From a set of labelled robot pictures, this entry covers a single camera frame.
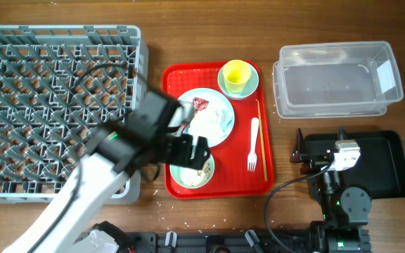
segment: table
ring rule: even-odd
[[[64,3],[0,0],[0,24],[137,25],[150,50],[149,80],[160,85],[164,69],[175,63],[250,59],[262,70],[266,110],[276,169],[276,184],[299,175],[289,163],[295,130],[304,134],[395,130],[405,151],[405,1],[151,1]],[[381,117],[350,119],[281,119],[276,113],[271,70],[282,46],[334,41],[388,41],[398,62],[404,99]],[[241,231],[264,228],[266,195],[178,201],[161,176],[143,183],[133,205],[104,206],[91,224],[109,221],[124,231],[169,229],[178,233]],[[306,228],[321,220],[306,183],[285,188],[272,200],[274,227]],[[0,251],[41,214],[45,204],[0,205]],[[374,252],[405,252],[405,198],[374,200],[369,225]]]

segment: red tray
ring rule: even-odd
[[[210,148],[215,161],[215,171],[210,181],[203,187],[187,189],[178,185],[172,178],[169,165],[165,165],[165,185],[169,194],[180,199],[229,197],[257,195],[267,192],[274,184],[273,155],[266,119],[265,98],[262,90],[260,69],[249,62],[259,74],[257,90],[244,100],[231,100],[235,124],[228,138]],[[210,88],[222,93],[218,87],[218,71],[227,61],[214,63],[187,63],[168,67],[162,76],[162,89],[175,98],[195,88]],[[248,172],[248,153],[250,151],[251,119],[257,117],[257,101],[260,102],[262,128],[268,181],[264,178],[262,147],[257,137],[257,165],[255,172]]]

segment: yellow cup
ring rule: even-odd
[[[250,77],[250,66],[242,60],[231,60],[224,65],[224,86],[232,93],[240,93]]]

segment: white label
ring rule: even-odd
[[[394,82],[394,75],[392,70],[392,64],[390,60],[387,60],[384,64],[378,67],[378,79],[380,84],[380,90],[382,94],[395,87],[397,84]]]

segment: white fork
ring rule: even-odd
[[[251,120],[251,149],[250,154],[247,156],[247,170],[255,171],[257,163],[256,155],[256,141],[257,141],[257,132],[259,131],[259,119],[252,118]]]

